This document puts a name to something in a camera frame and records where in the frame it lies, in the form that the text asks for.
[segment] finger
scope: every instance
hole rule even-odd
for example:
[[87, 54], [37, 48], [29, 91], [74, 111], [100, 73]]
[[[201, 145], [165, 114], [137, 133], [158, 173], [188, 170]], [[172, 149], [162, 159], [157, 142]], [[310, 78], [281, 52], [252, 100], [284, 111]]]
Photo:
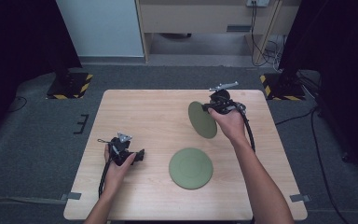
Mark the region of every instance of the finger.
[[211, 117], [213, 118], [213, 119], [216, 119], [216, 115], [217, 115], [217, 112], [214, 110], [214, 109], [212, 109], [212, 108], [208, 108], [208, 113], [211, 115]]
[[105, 158], [105, 162], [107, 162], [109, 160], [109, 147], [107, 144], [105, 145], [105, 150], [104, 150], [103, 156]]
[[121, 165], [122, 167], [128, 169], [130, 167], [131, 163], [135, 160], [136, 153], [131, 153], [129, 157], [124, 161], [124, 163]]

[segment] green plate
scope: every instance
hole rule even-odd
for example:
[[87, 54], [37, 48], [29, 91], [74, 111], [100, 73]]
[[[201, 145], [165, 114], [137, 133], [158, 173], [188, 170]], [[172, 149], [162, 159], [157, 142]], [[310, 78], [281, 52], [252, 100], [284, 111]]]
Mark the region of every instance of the green plate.
[[202, 110], [202, 103], [192, 102], [188, 106], [188, 117], [196, 132], [204, 138], [213, 138], [217, 134], [216, 121]]
[[187, 147], [176, 152], [170, 161], [170, 176], [184, 189], [199, 189], [213, 173], [212, 161], [203, 151]]

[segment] right hand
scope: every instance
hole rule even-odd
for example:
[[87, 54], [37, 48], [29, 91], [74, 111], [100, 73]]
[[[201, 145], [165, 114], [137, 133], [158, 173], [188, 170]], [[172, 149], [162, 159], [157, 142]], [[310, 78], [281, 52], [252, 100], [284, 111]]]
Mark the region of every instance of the right hand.
[[[109, 160], [109, 147], [105, 145], [104, 149], [105, 161]], [[117, 166], [114, 161], [111, 161], [110, 167], [107, 170], [106, 178], [104, 182], [103, 192], [109, 193], [113, 197], [118, 191], [121, 183], [123, 182], [124, 176], [128, 172], [133, 160], [135, 159], [136, 153], [130, 154], [130, 156], [124, 161], [121, 166]]]
[[222, 115], [214, 109], [208, 108], [208, 112], [219, 124], [223, 134], [230, 140], [246, 139], [243, 118], [237, 110], [231, 110], [228, 114]]

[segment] power strip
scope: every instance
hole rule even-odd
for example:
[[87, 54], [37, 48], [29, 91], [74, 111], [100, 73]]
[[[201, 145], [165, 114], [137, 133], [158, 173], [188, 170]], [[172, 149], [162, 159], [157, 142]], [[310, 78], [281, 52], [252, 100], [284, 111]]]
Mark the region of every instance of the power strip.
[[258, 7], [267, 7], [269, 5], [269, 0], [247, 0], [246, 6], [253, 7], [255, 2]]

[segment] cord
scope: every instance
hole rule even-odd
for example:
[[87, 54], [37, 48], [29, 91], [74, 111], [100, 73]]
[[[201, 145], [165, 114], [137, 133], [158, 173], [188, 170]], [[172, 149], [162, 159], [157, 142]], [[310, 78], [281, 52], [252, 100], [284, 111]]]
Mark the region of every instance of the cord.
[[282, 69], [279, 69], [279, 63], [281, 62], [281, 57], [282, 57], [282, 54], [281, 54], [282, 45], [279, 46], [278, 50], [276, 50], [276, 48], [278, 46], [275, 48], [275, 57], [274, 57], [274, 61], [273, 61], [273, 64], [272, 64], [272, 67], [278, 73], [282, 72]]
[[277, 42], [274, 42], [274, 41], [271, 41], [271, 40], [269, 40], [268, 43], [271, 43], [271, 44], [275, 45], [275, 49], [271, 50], [271, 49], [268, 49], [268, 47], [266, 47], [264, 49], [265, 53], [263, 55], [268, 57], [267, 63], [271, 64], [273, 66], [273, 68], [275, 69], [275, 71], [281, 72], [277, 68], [275, 68], [275, 64], [278, 64], [279, 61], [281, 60], [281, 57], [282, 57], [281, 47], [278, 47]]
[[335, 203], [335, 201], [334, 201], [334, 199], [333, 199], [333, 197], [331, 195], [330, 187], [329, 187], [328, 182], [327, 182], [326, 174], [325, 174], [325, 171], [324, 171], [324, 165], [323, 165], [322, 159], [321, 159], [321, 153], [320, 153], [320, 149], [319, 149], [318, 139], [316, 138], [315, 128], [313, 126], [313, 115], [317, 111], [317, 109], [318, 109], [318, 107], [316, 107], [316, 109], [312, 111], [312, 114], [310, 116], [310, 126], [312, 128], [313, 140], [315, 141], [316, 153], [318, 154], [318, 161], [319, 161], [319, 164], [321, 165], [321, 168], [322, 168], [322, 176], [324, 178], [324, 185], [326, 187], [328, 198], [330, 199], [330, 203], [333, 205], [334, 210], [336, 210], [338, 216], [342, 219], [342, 221], [344, 223], [349, 224], [347, 219], [345, 219], [345, 217], [342, 216], [342, 214], [339, 212], [339, 210], [338, 210], [338, 208], [336, 206], [336, 203]]
[[111, 161], [112, 161], [112, 159], [109, 158], [108, 162], [105, 164], [105, 166], [103, 168], [103, 175], [101, 176], [100, 187], [98, 187], [98, 197], [99, 198], [101, 198], [101, 194], [103, 194], [104, 180], [106, 178], [107, 170], [109, 170], [109, 166], [110, 166]]
[[314, 96], [312, 93], [310, 93], [310, 91], [308, 90], [307, 86], [303, 85], [303, 88], [304, 88], [304, 90], [310, 95], [310, 97], [312, 97], [313, 99], [315, 99], [315, 96]]
[[316, 138], [316, 133], [315, 133], [315, 128], [314, 128], [314, 123], [313, 123], [313, 115], [315, 114], [316, 111], [319, 110], [319, 107], [318, 106], [315, 106], [312, 108], [312, 110], [305, 114], [305, 115], [302, 115], [302, 116], [298, 116], [298, 117], [294, 117], [294, 118], [291, 118], [291, 119], [286, 119], [286, 120], [283, 120], [281, 122], [277, 122], [275, 123], [275, 125], [280, 125], [282, 123], [285, 123], [289, 120], [293, 120], [293, 119], [300, 119], [300, 118], [304, 118], [306, 116], [308, 116], [309, 114], [310, 115], [310, 126], [312, 128], [312, 136], [313, 136], [313, 140], [315, 142], [315, 146], [316, 146], [316, 153], [317, 153], [317, 156], [318, 156], [318, 162], [321, 166], [321, 170], [322, 170], [322, 176], [323, 176], [323, 179], [324, 179], [324, 185], [326, 187], [326, 190], [327, 190], [327, 195], [328, 195], [328, 198], [330, 200], [330, 203], [333, 205], [333, 208], [334, 210], [336, 211], [336, 213], [338, 214], [338, 216], [342, 219], [342, 221], [345, 223], [345, 224], [349, 224], [348, 220], [342, 216], [342, 214], [339, 212], [338, 208], [337, 208], [337, 205], [333, 199], [333, 196], [331, 194], [331, 190], [330, 190], [330, 187], [328, 185], [328, 182], [327, 182], [327, 177], [326, 177], [326, 174], [325, 174], [325, 171], [324, 171], [324, 165], [322, 163], [322, 157], [321, 157], [321, 152], [320, 152], [320, 149], [319, 149], [319, 144], [318, 144], [318, 139]]
[[[266, 64], [268, 62], [268, 60], [266, 59], [265, 55], [263, 54], [263, 52], [261, 51], [261, 49], [257, 46], [257, 44], [255, 43], [255, 36], [254, 36], [254, 28], [255, 28], [255, 17], [257, 15], [257, 2], [254, 0], [252, 1], [253, 4], [253, 10], [252, 10], [252, 29], [251, 29], [251, 36], [252, 36], [252, 64], [253, 66], [262, 66], [264, 64]], [[253, 58], [253, 55], [255, 53], [255, 47], [258, 49], [258, 51], [260, 52], [260, 54], [263, 56], [264, 62], [263, 63], [259, 63], [256, 64]]]
[[16, 96], [16, 98], [17, 98], [17, 100], [23, 99], [24, 104], [22, 106], [20, 106], [19, 108], [17, 108], [17, 109], [8, 110], [7, 111], [8, 113], [13, 113], [13, 112], [19, 111], [19, 110], [23, 109], [27, 105], [28, 101], [27, 101], [27, 99], [25, 97]]
[[285, 122], [287, 122], [287, 121], [290, 121], [290, 120], [293, 120], [293, 119], [305, 118], [306, 116], [308, 116], [308, 115], [310, 115], [311, 113], [313, 113], [313, 111], [314, 111], [315, 109], [316, 109], [316, 107], [313, 107], [313, 108], [310, 110], [310, 112], [308, 112], [308, 113], [305, 114], [305, 115], [293, 117], [293, 118], [290, 118], [290, 119], [285, 119], [285, 120], [283, 120], [283, 121], [280, 121], [280, 122], [275, 123], [275, 125], [278, 126], [278, 125], [280, 125], [280, 124], [283, 124], [283, 123], [285, 123]]
[[249, 120], [246, 118], [246, 116], [243, 116], [243, 120], [245, 121], [246, 131], [248, 131], [249, 140], [251, 141], [251, 147], [255, 152], [255, 140], [252, 134], [251, 126], [249, 125]]

